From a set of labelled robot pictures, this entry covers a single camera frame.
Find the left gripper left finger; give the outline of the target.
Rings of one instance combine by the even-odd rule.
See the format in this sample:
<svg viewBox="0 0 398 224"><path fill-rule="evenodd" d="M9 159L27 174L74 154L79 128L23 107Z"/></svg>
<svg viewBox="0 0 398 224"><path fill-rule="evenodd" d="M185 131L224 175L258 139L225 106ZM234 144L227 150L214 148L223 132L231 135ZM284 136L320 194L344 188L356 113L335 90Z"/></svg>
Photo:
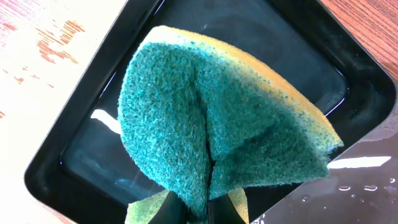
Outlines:
<svg viewBox="0 0 398 224"><path fill-rule="evenodd" d="M169 192L149 224L186 224L188 209L175 192Z"/></svg>

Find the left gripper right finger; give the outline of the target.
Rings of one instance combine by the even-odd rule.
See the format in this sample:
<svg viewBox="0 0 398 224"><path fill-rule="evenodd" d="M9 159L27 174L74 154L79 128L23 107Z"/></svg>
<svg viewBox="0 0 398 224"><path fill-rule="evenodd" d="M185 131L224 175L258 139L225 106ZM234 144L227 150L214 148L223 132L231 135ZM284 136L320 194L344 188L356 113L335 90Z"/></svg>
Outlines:
<svg viewBox="0 0 398 224"><path fill-rule="evenodd" d="M209 224L245 224L227 194L208 202Z"/></svg>

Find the green yellow sponge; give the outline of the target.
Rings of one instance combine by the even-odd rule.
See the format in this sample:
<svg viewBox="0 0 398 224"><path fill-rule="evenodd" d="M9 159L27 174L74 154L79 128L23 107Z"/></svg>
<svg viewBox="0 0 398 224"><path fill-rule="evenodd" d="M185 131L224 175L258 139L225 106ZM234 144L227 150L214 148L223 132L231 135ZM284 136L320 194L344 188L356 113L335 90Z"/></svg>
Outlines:
<svg viewBox="0 0 398 224"><path fill-rule="evenodd" d="M252 55L220 40L152 28L127 66L118 100L122 144L164 191L132 205L151 213L173 192L189 223L210 200L246 187L328 175L343 145L325 115Z"/></svg>

